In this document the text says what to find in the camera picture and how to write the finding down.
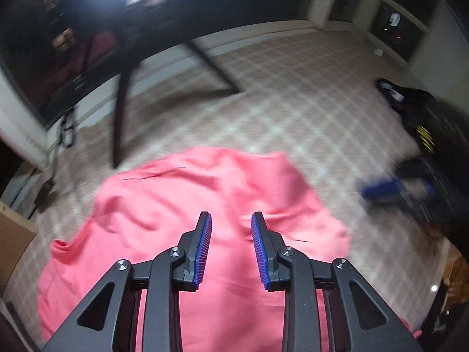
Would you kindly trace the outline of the pink garment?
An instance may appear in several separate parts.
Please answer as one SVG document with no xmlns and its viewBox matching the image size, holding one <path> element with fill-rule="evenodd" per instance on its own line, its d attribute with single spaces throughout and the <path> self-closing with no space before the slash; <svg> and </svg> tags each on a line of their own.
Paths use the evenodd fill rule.
<svg viewBox="0 0 469 352">
<path fill-rule="evenodd" d="M 178 291 L 177 246 L 211 214 L 203 281 Z M 260 211 L 293 255 L 285 291 L 261 282 Z M 194 148 L 109 178 L 39 280 L 46 351 L 418 351 L 346 259 L 349 236 L 280 153 Z"/>
</svg>

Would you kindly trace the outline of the black pile of clothes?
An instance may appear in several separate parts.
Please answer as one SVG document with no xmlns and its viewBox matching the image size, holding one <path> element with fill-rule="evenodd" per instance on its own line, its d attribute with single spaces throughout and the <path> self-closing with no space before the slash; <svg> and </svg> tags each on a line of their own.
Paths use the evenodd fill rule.
<svg viewBox="0 0 469 352">
<path fill-rule="evenodd" d="M 399 161 L 399 179 L 423 179 L 433 195 L 418 202 L 433 223 L 468 225 L 468 116 L 430 93 L 379 78 L 375 86 L 397 112 L 420 154 Z"/>
</svg>

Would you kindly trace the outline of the brown cardboard board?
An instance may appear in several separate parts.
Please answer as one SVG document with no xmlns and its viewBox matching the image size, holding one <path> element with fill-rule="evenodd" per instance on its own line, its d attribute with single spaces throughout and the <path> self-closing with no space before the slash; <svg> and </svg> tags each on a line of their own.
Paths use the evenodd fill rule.
<svg viewBox="0 0 469 352">
<path fill-rule="evenodd" d="M 8 205 L 0 204 L 0 285 L 6 290 L 10 277 L 29 243 L 37 234 L 37 226 Z"/>
</svg>

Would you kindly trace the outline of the plaid beige blanket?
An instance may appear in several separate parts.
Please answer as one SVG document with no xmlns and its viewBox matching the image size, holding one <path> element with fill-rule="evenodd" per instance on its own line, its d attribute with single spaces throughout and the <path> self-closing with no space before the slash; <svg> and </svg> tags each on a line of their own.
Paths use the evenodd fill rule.
<svg viewBox="0 0 469 352">
<path fill-rule="evenodd" d="M 350 240 L 347 256 L 390 307 L 419 328 L 441 280 L 448 243 L 398 211 L 368 214 L 357 188 L 417 152 L 374 80 L 399 66 L 346 32 L 279 34 L 231 43 L 215 58 L 242 86 L 222 96 L 209 71 L 181 55 L 134 78 L 121 171 L 190 147 L 283 153 Z"/>
</svg>

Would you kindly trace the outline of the black light tripod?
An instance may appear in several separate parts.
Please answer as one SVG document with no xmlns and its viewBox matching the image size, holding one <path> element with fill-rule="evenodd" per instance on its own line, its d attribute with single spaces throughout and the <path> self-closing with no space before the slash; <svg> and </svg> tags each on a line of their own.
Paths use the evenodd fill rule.
<svg viewBox="0 0 469 352">
<path fill-rule="evenodd" d="M 145 77 L 171 61 L 164 51 L 183 45 L 202 60 L 229 87 L 228 94 L 238 94 L 241 87 L 198 44 L 191 33 L 192 3 L 166 2 L 147 7 L 142 2 L 125 6 L 120 14 L 123 22 L 115 27 L 122 41 L 119 51 L 119 78 L 115 100 L 111 165 L 117 168 L 122 161 L 122 139 L 125 103 L 131 79 L 138 71 Z"/>
</svg>

